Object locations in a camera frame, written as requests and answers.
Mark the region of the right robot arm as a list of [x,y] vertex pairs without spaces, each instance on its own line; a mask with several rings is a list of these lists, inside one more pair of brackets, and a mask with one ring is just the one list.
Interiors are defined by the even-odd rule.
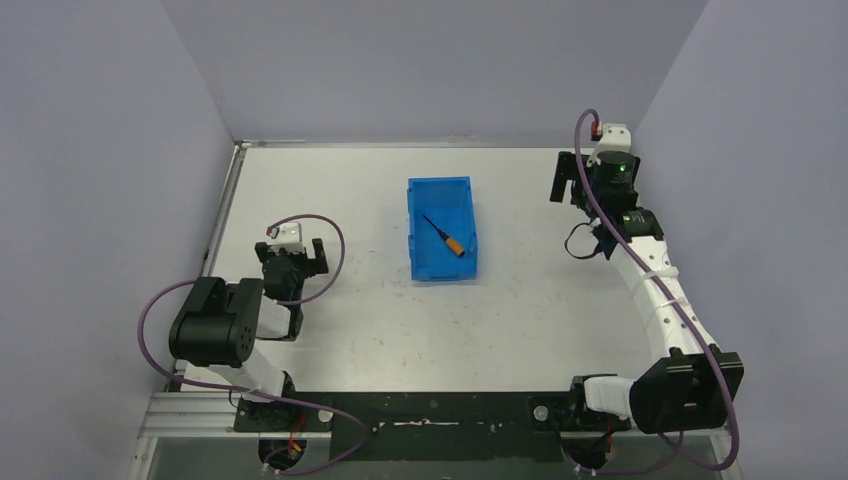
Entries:
[[632,421],[644,433],[712,429],[729,420],[730,400],[744,375],[735,352],[724,352],[696,320],[668,256],[654,213],[638,203],[638,157],[604,151],[595,160],[561,152],[550,199],[583,211],[608,260],[630,291],[651,349],[652,365],[637,379],[577,376],[563,401],[565,419],[585,429],[603,414]]

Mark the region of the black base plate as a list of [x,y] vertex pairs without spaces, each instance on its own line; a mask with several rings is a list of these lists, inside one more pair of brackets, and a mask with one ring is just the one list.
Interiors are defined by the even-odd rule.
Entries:
[[561,460],[561,450],[601,454],[612,432],[631,424],[592,413],[572,392],[298,392],[298,405],[238,403],[233,428],[277,436],[264,453],[326,439],[331,456],[366,444],[352,461]]

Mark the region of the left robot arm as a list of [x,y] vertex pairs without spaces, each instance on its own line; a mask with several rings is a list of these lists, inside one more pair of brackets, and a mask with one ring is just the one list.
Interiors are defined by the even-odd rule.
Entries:
[[237,283],[220,277],[197,278],[169,334],[174,358],[244,387],[242,396],[259,403],[257,417],[273,431],[294,423],[297,404],[285,394],[295,387],[291,376],[272,365],[256,342],[298,338],[304,320],[305,281],[329,272],[323,241],[314,238],[312,247],[314,257],[301,242],[258,242],[254,250],[260,278]]

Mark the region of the aluminium frame rail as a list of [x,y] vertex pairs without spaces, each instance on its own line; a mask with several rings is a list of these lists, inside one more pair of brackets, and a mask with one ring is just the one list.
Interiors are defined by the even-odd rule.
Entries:
[[[157,392],[148,403],[128,478],[141,479],[153,465],[157,441],[162,438],[271,440],[288,439],[288,432],[239,432],[234,424],[236,408],[229,403],[224,392]],[[685,440],[705,437],[710,441],[711,454],[718,459],[729,452],[730,436],[726,430],[695,430],[684,434]],[[736,461],[721,472],[721,479],[745,479]]]

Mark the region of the orange handled screwdriver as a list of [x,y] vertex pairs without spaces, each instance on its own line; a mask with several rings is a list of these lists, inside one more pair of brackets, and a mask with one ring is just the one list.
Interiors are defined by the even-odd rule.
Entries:
[[443,243],[451,250],[452,253],[460,258],[465,256],[466,252],[464,247],[456,239],[451,237],[443,229],[439,228],[426,214],[423,214],[422,217],[434,228]]

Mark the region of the blue plastic bin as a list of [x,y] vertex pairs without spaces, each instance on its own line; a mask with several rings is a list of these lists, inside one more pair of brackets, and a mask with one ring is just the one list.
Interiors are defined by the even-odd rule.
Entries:
[[[407,210],[413,280],[447,282],[477,277],[478,235],[468,176],[409,179]],[[464,247],[464,257],[451,252],[423,214]]]

